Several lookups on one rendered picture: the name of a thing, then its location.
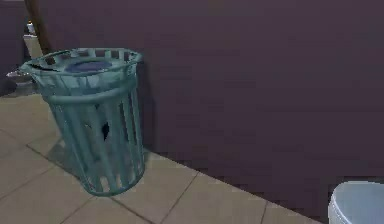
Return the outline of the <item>teal slatted waste bin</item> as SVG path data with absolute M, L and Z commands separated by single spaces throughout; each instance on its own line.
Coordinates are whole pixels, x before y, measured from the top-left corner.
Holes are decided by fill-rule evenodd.
M 141 62 L 140 53 L 126 48 L 75 48 L 19 67 L 36 82 L 72 168 L 92 195 L 123 193 L 145 171 L 137 96 Z

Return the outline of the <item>white cabinet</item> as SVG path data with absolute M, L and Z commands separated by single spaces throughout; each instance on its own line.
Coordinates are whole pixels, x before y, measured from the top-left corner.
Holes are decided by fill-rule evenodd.
M 25 56 L 28 59 L 35 59 L 43 55 L 39 39 L 36 35 L 23 36 Z

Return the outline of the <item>brown wooden pole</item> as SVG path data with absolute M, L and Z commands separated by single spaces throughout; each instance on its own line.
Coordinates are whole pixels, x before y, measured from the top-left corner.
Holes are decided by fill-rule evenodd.
M 35 29 L 36 36 L 38 37 L 39 44 L 43 54 L 52 52 L 51 43 L 44 26 L 43 18 L 39 10 L 39 0 L 24 0 L 29 19 Z

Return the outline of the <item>white toilet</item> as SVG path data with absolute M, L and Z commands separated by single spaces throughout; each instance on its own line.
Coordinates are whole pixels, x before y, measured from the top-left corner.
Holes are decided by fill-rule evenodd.
M 384 224 L 384 184 L 347 181 L 332 192 L 328 224 Z

